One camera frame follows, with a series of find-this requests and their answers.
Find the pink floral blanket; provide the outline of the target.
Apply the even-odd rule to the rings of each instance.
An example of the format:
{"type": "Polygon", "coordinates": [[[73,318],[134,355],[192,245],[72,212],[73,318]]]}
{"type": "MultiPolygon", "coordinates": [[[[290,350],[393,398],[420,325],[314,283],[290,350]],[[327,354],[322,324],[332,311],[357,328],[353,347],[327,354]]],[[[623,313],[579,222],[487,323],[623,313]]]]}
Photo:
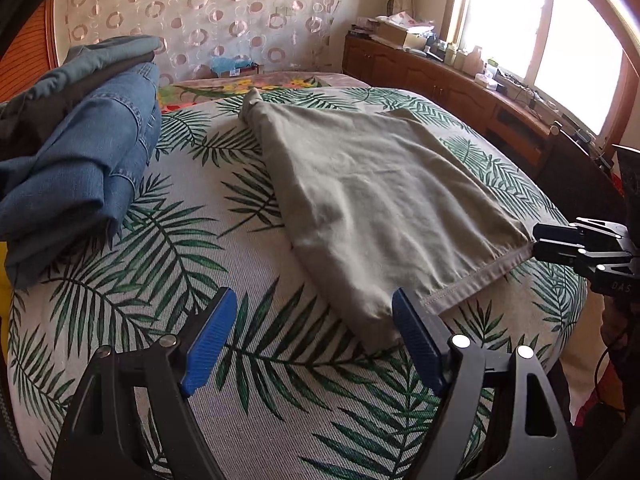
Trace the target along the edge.
{"type": "Polygon", "coordinates": [[[230,96],[244,96],[251,88],[259,91],[297,90],[323,87],[369,88],[352,76],[320,72],[273,72],[231,78],[207,78],[179,81],[158,90],[158,102],[163,113],[180,110],[206,101],[230,96]]]}

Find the grey-green pants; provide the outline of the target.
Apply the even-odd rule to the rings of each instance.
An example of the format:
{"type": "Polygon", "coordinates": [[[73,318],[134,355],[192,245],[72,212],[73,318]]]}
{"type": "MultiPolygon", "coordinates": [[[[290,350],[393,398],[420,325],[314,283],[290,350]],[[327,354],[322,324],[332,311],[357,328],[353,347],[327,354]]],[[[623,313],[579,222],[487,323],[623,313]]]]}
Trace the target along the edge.
{"type": "Polygon", "coordinates": [[[370,352],[398,344],[397,289],[439,314],[532,254],[524,223],[404,110],[314,110],[251,91],[240,118],[297,258],[370,352]]]}

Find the folded grey-blue garment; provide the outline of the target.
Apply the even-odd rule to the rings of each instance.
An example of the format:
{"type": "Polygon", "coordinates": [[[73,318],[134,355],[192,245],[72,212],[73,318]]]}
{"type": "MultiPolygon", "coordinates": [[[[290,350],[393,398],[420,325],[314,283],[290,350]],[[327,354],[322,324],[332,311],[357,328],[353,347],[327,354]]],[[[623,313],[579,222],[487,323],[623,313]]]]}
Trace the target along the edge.
{"type": "Polygon", "coordinates": [[[1,119],[18,115],[28,102],[38,101],[62,92],[95,73],[104,70],[113,73],[116,68],[126,70],[130,66],[152,60],[163,45],[155,36],[119,36],[98,42],[72,47],[61,66],[49,70],[30,88],[1,103],[1,119]]]}

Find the blue tissue box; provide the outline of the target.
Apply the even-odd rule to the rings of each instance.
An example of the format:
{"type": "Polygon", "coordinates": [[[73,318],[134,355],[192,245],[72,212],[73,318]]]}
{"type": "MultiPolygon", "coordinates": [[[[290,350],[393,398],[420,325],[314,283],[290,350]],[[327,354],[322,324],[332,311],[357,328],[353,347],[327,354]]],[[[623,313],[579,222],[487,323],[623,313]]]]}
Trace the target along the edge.
{"type": "Polygon", "coordinates": [[[217,78],[236,77],[243,74],[258,74],[260,65],[250,58],[225,58],[213,56],[209,61],[209,68],[217,78]]]}

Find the cardboard box on sideboard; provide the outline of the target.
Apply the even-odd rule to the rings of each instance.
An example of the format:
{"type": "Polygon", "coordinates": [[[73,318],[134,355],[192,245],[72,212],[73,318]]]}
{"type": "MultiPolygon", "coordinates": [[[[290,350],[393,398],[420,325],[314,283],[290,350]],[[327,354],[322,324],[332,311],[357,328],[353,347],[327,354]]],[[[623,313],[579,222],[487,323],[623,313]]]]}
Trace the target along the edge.
{"type": "Polygon", "coordinates": [[[433,29],[432,24],[405,27],[391,21],[379,21],[375,36],[396,47],[423,50],[433,29]]]}

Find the long wooden sideboard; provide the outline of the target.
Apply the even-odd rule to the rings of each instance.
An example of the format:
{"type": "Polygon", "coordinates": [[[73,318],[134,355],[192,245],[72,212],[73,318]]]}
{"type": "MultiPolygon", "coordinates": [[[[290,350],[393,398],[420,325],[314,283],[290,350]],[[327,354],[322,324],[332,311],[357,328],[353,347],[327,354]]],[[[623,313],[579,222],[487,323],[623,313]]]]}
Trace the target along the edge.
{"type": "Polygon", "coordinates": [[[345,37],[342,70],[373,87],[424,96],[484,136],[533,178],[546,168],[558,168],[612,181],[611,173],[597,162],[583,157],[570,162],[563,157],[559,143],[552,139],[551,122],[535,117],[522,99],[512,101],[484,89],[441,62],[350,32],[345,37]]]}

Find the window with wooden frame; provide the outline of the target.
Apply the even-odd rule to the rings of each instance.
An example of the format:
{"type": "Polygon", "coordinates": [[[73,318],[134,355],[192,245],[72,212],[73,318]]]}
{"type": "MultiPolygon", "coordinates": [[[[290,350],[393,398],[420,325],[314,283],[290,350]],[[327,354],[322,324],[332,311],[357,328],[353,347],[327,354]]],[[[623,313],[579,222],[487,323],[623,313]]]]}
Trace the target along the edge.
{"type": "Polygon", "coordinates": [[[454,0],[446,37],[480,49],[523,86],[568,110],[601,144],[622,140],[623,111],[639,77],[614,30],[589,0],[454,0]]]}

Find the leaf print bed sheet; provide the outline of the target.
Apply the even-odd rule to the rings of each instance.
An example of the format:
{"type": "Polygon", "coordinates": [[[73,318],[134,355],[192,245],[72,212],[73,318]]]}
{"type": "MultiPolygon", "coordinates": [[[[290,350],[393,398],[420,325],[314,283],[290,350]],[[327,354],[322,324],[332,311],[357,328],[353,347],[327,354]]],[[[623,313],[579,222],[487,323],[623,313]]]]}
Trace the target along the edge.
{"type": "Polygon", "coordinates": [[[149,347],[222,286],[238,317],[192,398],[230,479],[398,479],[437,400],[401,348],[370,353],[297,259],[262,150],[230,96],[160,113],[120,229],[78,238],[2,301],[10,440],[48,478],[90,356],[149,347]]]}

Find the dark folded garment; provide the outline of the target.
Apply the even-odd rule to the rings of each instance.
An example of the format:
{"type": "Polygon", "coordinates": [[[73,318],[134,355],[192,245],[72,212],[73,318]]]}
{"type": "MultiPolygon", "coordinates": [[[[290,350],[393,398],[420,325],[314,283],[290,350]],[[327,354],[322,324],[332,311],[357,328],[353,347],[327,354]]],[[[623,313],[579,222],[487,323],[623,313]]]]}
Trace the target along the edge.
{"type": "Polygon", "coordinates": [[[1,160],[35,155],[49,136],[89,93],[105,81],[143,62],[152,62],[152,52],[122,60],[103,70],[66,84],[60,92],[23,100],[15,112],[1,117],[1,160]]]}

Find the pink circle pattern curtain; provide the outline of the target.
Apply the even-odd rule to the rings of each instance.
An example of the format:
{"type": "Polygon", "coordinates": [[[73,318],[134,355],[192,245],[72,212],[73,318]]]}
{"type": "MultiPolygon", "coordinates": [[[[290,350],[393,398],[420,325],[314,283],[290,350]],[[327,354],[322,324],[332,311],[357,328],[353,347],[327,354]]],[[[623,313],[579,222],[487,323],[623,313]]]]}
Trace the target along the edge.
{"type": "Polygon", "coordinates": [[[341,0],[54,0],[62,49],[115,36],[160,38],[162,84],[206,78],[216,58],[263,70],[330,66],[341,0]]]}

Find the folded blue jeans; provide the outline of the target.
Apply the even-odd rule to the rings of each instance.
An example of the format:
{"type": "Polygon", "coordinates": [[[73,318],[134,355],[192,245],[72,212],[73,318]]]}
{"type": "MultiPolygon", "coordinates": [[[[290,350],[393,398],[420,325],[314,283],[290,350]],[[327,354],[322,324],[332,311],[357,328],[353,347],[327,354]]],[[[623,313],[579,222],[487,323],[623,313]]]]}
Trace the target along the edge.
{"type": "Polygon", "coordinates": [[[140,63],[93,90],[32,156],[1,165],[1,239],[13,288],[78,238],[120,229],[160,137],[160,71],[140,63]]]}

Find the wooden louvered wardrobe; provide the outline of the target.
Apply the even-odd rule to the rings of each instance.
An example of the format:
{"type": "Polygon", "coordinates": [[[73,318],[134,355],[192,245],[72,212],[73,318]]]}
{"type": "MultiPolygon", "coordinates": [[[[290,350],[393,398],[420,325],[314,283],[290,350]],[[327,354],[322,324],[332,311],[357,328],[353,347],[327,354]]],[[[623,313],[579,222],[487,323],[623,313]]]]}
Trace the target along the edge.
{"type": "Polygon", "coordinates": [[[56,66],[54,0],[44,0],[1,58],[1,101],[7,101],[30,88],[56,66]]]}

